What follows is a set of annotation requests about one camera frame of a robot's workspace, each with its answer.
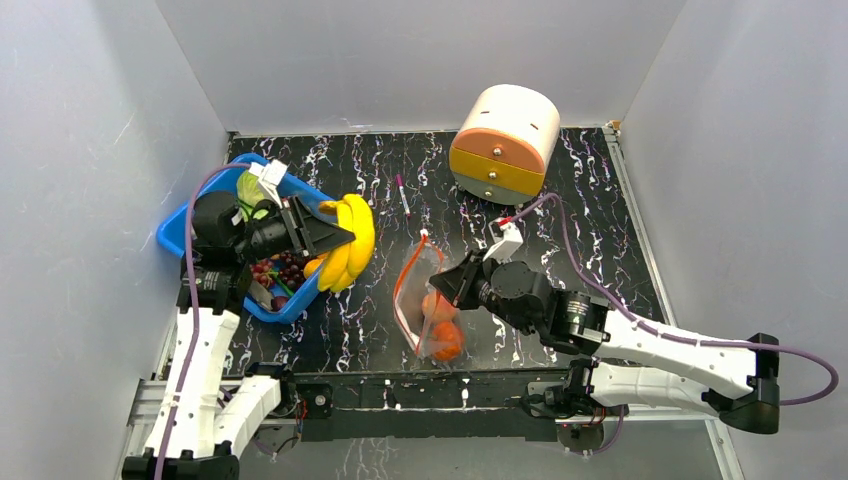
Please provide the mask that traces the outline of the peach fruit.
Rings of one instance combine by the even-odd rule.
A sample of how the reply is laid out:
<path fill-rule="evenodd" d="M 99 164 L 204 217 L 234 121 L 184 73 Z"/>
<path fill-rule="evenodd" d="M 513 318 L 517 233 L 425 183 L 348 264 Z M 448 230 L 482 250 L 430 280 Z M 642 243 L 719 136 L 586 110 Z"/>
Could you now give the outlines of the peach fruit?
<path fill-rule="evenodd" d="M 457 315 L 457 309 L 440 293 L 428 293 L 421 303 L 422 313 L 432 323 L 452 322 Z"/>

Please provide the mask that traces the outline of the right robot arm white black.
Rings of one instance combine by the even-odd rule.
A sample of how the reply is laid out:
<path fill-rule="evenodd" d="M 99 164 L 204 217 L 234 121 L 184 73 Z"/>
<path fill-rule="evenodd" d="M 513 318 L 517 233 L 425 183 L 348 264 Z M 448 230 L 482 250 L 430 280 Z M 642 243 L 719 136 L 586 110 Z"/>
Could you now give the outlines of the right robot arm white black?
<path fill-rule="evenodd" d="M 642 317 L 608 301 L 554 287 L 522 261 L 502 263 L 469 253 L 430 285 L 460 310 L 484 308 L 542 345 L 572 356 L 560 384 L 529 387 L 527 412 L 550 418 L 623 413 L 631 404 L 705 413 L 748 433 L 779 430 L 777 342 L 767 350 L 725 346 Z"/>

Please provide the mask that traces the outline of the yellow banana bunch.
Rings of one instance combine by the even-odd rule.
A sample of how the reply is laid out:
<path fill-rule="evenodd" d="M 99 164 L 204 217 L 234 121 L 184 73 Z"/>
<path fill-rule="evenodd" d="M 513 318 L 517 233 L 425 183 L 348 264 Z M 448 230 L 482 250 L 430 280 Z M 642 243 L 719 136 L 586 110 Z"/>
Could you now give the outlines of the yellow banana bunch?
<path fill-rule="evenodd" d="M 319 211 L 335 214 L 337 225 L 354 235 L 352 241 L 331 250 L 321 263 L 318 290 L 338 293 L 360 276 L 374 254 L 373 213 L 368 202 L 358 194 L 346 194 L 338 201 L 323 201 Z"/>

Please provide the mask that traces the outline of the orange tangerine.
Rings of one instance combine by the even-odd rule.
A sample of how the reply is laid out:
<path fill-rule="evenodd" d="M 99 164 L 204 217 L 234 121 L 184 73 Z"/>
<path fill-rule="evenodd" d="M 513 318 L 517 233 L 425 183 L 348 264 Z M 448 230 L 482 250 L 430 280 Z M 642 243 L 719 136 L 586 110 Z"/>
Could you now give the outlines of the orange tangerine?
<path fill-rule="evenodd" d="M 432 330 L 435 348 L 431 356 L 440 362 L 450 362 L 463 351 L 464 334 L 453 322 L 438 323 Z"/>

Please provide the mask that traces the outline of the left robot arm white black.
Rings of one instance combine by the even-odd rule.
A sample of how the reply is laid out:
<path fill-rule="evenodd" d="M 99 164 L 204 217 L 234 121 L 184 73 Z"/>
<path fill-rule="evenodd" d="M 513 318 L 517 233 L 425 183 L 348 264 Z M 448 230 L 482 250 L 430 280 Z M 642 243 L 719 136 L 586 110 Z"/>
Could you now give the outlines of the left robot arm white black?
<path fill-rule="evenodd" d="M 252 368 L 219 403 L 251 267 L 277 253 L 328 253 L 355 236 L 341 226 L 336 201 L 311 206 L 290 196 L 255 208 L 263 217 L 246 218 L 229 191 L 199 194 L 187 204 L 175 356 L 154 426 L 141 453 L 125 458 L 123 479 L 237 479 L 262 421 L 297 407 L 299 391 L 281 365 Z"/>

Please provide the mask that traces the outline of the clear zip top bag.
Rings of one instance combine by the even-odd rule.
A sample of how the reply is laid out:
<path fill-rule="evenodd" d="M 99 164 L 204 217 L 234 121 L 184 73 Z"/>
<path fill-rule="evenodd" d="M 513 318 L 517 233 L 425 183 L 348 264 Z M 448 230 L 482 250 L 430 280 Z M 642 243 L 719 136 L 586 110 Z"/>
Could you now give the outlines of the clear zip top bag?
<path fill-rule="evenodd" d="M 413 354 L 439 363 L 456 360 L 465 344 L 459 310 L 429 283 L 431 276 L 444 270 L 445 260 L 428 231 L 421 230 L 419 242 L 408 250 L 392 297 L 394 319 Z"/>

